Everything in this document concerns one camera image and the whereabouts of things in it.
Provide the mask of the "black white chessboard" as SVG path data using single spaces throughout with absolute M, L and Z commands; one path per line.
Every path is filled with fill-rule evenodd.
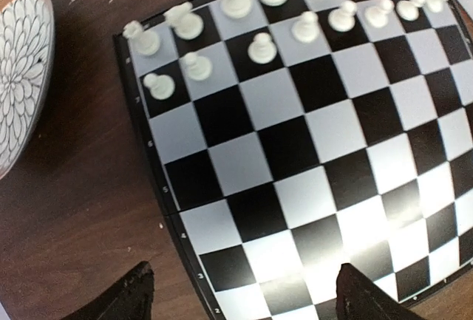
M 380 0 L 192 0 L 204 30 L 143 22 L 159 50 L 114 37 L 166 224 L 210 319 L 334 319 L 349 262 L 410 305 L 472 268 L 472 37 L 453 1 L 372 27 Z M 319 37 L 297 41 L 305 11 Z M 268 33 L 276 57 L 248 47 Z M 196 52 L 213 69 L 186 73 Z M 149 73 L 174 79 L 154 99 Z

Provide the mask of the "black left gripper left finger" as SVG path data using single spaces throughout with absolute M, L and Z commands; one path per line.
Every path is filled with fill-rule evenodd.
M 151 319 L 154 272 L 142 261 L 96 299 L 64 319 Z

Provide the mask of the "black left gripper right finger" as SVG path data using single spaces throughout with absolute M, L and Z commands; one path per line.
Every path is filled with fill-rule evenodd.
M 350 263 L 336 278 L 336 315 L 343 320 L 424 320 L 406 309 Z

